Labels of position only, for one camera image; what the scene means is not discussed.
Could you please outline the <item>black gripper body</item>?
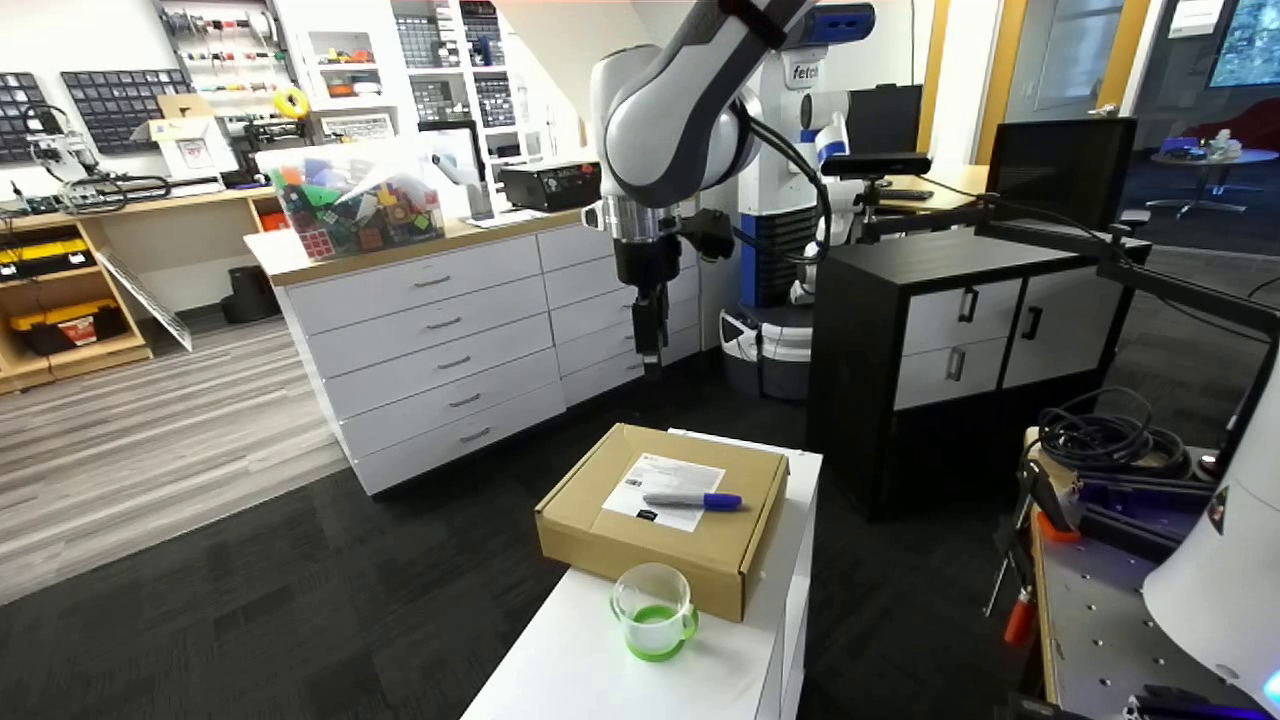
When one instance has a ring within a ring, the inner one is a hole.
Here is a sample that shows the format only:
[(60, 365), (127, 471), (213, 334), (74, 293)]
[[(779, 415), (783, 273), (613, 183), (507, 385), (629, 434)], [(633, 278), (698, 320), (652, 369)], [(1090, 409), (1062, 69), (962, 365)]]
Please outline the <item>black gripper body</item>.
[(652, 242), (621, 242), (614, 274), (635, 288), (633, 330), (638, 354), (658, 354), (669, 347), (669, 284), (678, 273), (678, 241), (658, 235)]

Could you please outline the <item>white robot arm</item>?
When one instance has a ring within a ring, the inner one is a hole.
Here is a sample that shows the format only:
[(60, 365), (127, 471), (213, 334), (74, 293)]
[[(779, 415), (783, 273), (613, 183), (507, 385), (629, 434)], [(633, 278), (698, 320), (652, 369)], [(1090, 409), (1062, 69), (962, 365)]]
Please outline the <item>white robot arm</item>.
[(614, 274), (635, 288), (633, 339), (644, 358), (669, 347), (669, 278), (678, 273), (678, 249), (730, 254), (730, 221), (678, 214), (678, 202), (742, 171), (755, 143), (808, 169), (748, 112), (752, 72), (766, 54), (852, 44), (870, 26), (869, 0), (692, 0), (664, 48), (633, 44), (596, 60), (596, 223), (613, 241)]

